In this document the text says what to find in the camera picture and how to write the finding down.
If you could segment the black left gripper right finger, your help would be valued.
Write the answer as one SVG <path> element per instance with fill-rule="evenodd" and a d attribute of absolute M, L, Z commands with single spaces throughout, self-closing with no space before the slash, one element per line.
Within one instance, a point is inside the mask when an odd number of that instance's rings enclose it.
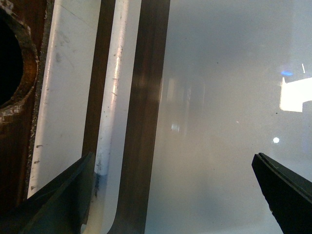
<path fill-rule="evenodd" d="M 284 234 L 312 232 L 312 183 L 269 156 L 254 155 L 252 168 Z"/>

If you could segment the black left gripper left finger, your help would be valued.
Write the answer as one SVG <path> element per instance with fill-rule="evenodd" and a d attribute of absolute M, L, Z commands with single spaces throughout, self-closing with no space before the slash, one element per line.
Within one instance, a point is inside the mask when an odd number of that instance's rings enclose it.
<path fill-rule="evenodd" d="M 83 156 L 0 218 L 2 234 L 79 234 L 89 209 L 95 155 Z"/>

